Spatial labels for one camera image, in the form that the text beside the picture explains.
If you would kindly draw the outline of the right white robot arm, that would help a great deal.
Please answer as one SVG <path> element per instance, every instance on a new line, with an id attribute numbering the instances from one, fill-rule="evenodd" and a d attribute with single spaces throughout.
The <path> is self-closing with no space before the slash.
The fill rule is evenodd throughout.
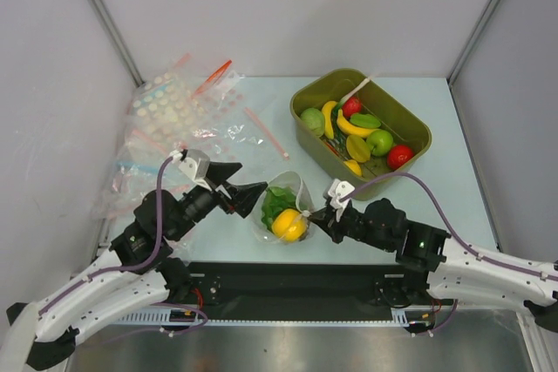
<path id="1" fill-rule="evenodd" d="M 536 325 L 557 330 L 557 266 L 525 260 L 467 244 L 447 231 L 408 220 L 388 199 L 363 212 L 351 203 L 327 204 L 310 222 L 334 242 L 345 238 L 395 255 L 415 274 L 404 278 L 402 292 L 412 303 L 428 297 L 457 300 L 528 313 Z"/>

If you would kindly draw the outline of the orange toy fruit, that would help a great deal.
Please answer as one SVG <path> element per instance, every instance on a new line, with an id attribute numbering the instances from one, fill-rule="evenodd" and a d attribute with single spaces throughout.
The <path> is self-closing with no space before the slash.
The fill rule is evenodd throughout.
<path id="1" fill-rule="evenodd" d="M 299 241 L 307 233 L 307 228 L 306 219 L 292 208 L 282 211 L 271 224 L 273 235 L 285 242 Z"/>

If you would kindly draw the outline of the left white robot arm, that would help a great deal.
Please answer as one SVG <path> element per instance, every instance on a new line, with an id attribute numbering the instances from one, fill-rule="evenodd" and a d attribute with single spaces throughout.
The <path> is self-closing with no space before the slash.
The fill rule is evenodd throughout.
<path id="1" fill-rule="evenodd" d="M 159 169 L 156 187 L 135 209 L 133 223 L 89 267 L 43 300 L 7 309 L 3 371 L 50 369 L 127 314 L 153 304 L 181 304 L 192 292 L 191 276 L 170 244 L 215 208 L 247 217 L 268 186 L 233 185 L 229 178 L 242 164 L 212 162 L 196 150 L 172 152 L 162 165 L 171 164 L 194 182 L 189 193 L 177 200 L 163 189 L 165 170 Z"/>

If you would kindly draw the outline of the green toy lettuce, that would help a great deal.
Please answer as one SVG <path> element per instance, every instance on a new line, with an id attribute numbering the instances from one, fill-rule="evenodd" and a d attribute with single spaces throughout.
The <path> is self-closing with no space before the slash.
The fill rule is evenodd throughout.
<path id="1" fill-rule="evenodd" d="M 263 225 L 270 231 L 277 215 L 285 209 L 296 209 L 296 196 L 290 187 L 269 186 L 261 206 Z"/>

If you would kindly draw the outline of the clear white-dotted zip bag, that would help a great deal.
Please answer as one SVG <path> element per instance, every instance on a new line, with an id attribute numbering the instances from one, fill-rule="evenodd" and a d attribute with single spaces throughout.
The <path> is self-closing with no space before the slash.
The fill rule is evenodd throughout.
<path id="1" fill-rule="evenodd" d="M 308 217 L 315 210 L 302 177 L 293 171 L 273 178 L 250 214 L 255 237 L 267 244 L 294 244 L 308 239 Z"/>

